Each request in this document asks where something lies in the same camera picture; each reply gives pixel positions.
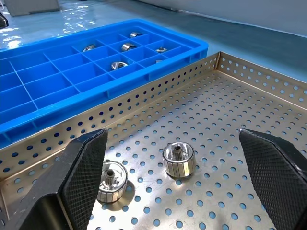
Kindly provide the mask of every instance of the perforated metal tray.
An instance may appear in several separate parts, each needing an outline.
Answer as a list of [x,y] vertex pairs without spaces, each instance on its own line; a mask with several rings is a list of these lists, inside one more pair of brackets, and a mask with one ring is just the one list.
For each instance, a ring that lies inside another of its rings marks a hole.
[[[129,172],[124,196],[95,203],[89,230],[275,229],[258,199],[237,133],[246,127],[294,143],[306,157],[307,85],[225,53],[207,57],[0,150],[2,223],[63,148],[108,128],[105,159]],[[196,172],[174,180],[162,149],[197,152]]]

